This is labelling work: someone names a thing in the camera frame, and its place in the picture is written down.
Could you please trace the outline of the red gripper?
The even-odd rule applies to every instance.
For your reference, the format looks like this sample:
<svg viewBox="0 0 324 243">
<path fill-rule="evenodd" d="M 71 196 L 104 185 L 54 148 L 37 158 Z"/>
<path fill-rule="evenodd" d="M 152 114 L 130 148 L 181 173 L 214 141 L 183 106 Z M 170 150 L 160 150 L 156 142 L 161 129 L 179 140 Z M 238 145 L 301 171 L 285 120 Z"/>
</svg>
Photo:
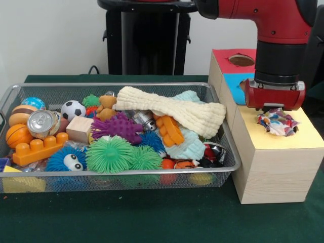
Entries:
<svg viewBox="0 0 324 243">
<path fill-rule="evenodd" d="M 306 87 L 303 81 L 292 86 L 272 86 L 248 78 L 244 81 L 246 106 L 268 111 L 273 108 L 298 110 L 305 99 Z"/>
</svg>

